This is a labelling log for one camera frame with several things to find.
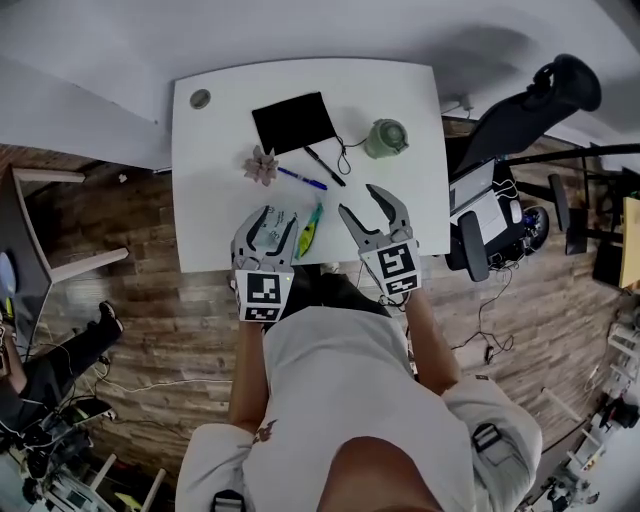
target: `pen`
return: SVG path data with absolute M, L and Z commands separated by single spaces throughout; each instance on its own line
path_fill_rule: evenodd
M 292 176 L 293 178 L 295 178 L 297 180 L 304 181 L 305 183 L 308 183 L 312 187 L 319 188 L 320 190 L 327 190 L 327 186 L 324 183 L 320 183 L 319 181 L 316 181 L 316 180 L 310 180 L 309 178 L 305 178 L 304 176 L 300 176 L 297 172 L 289 171 L 289 170 L 284 169 L 282 167 L 278 167 L 278 170 L 280 172 L 288 174 L 289 176 Z
M 342 180 L 342 178 L 340 176 L 338 176 L 335 172 L 333 172 L 331 170 L 331 167 L 329 167 L 327 164 L 325 164 L 322 159 L 318 156 L 318 154 L 311 149 L 308 146 L 304 147 L 304 150 L 309 154 L 309 156 L 311 158 L 313 158 L 316 162 L 318 162 L 322 167 L 325 168 L 325 170 L 331 174 L 331 177 L 333 178 L 333 181 L 335 181 L 338 185 L 340 185 L 341 187 L 346 187 L 347 184 Z

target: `black tablet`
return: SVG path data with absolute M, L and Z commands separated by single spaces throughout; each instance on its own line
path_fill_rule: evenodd
M 322 94 L 314 92 L 252 112 L 265 153 L 280 155 L 336 136 Z

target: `chair backrest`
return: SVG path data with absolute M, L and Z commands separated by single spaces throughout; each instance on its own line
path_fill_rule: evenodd
M 496 103 L 482 116 L 465 138 L 466 147 L 448 158 L 449 176 L 490 158 L 520 153 L 578 110 L 596 110 L 601 100 L 595 73 L 580 59 L 559 55 L 536 73 L 526 92 Z

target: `wooden floor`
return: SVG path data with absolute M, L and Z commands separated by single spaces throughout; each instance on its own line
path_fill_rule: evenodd
M 447 123 L 446 127 L 455 132 L 468 125 Z M 563 147 L 547 140 L 531 151 Z M 579 202 L 580 174 L 570 168 L 554 169 L 571 190 L 571 202 Z M 523 174 L 544 181 L 554 169 L 528 166 Z M 119 419 L 156 423 L 104 420 L 94 424 L 96 452 L 102 456 L 115 452 L 150 473 L 164 467 L 175 479 L 190 432 L 203 423 L 225 420 L 235 362 L 234 297 L 224 272 L 180 273 L 171 175 L 131 170 L 125 171 L 128 179 L 120 183 L 122 172 L 119 166 L 103 165 L 90 171 L 84 184 L 59 184 L 29 201 L 53 264 L 120 246 L 131 252 L 129 258 L 106 269 L 55 285 L 37 339 L 64 340 L 72 328 L 95 318 L 97 304 L 108 299 L 126 327 L 122 341 L 109 353 L 111 382 L 133 389 L 182 379 L 219 381 L 137 393 L 97 385 L 98 395 L 113 404 Z M 553 218 L 552 208 L 548 210 Z M 483 366 L 479 356 L 483 340 L 458 351 L 466 371 L 491 375 L 536 417 L 545 445 L 563 437 L 573 422 L 541 396 L 541 388 L 551 388 L 579 411 L 589 410 L 585 383 L 603 357 L 607 328 L 619 304 L 619 292 L 591 279 L 594 253 L 590 249 L 587 254 L 566 257 L 564 236 L 554 221 L 546 245 L 520 262 L 502 296 L 485 308 L 484 330 L 494 332 L 500 342 L 513 335 L 513 350 L 496 356 L 489 367 Z M 427 258 L 424 266 L 436 316 L 450 345 L 456 346 L 478 329 L 479 306 L 500 292 L 509 275 L 492 274 L 489 280 L 474 284 L 465 272 L 450 272 L 442 257 Z M 343 269 L 358 279 L 359 263 L 345 264 Z M 370 278 L 362 276 L 361 286 L 376 296 Z M 96 373 L 89 371 L 86 378 L 92 387 Z M 80 382 L 80 389 L 86 387 Z

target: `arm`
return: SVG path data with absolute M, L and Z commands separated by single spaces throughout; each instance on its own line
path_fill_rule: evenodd
M 4 366 L 5 378 L 9 380 L 16 393 L 20 394 L 27 385 L 27 376 L 22 367 L 22 361 L 13 344 L 13 337 L 10 332 L 5 332 L 4 349 L 2 351 L 2 364 Z
M 406 314 L 420 384 L 436 395 L 442 395 L 461 379 L 462 374 L 422 288 L 411 292 Z
M 240 322 L 236 369 L 229 402 L 229 423 L 255 434 L 264 419 L 268 400 L 262 325 Z

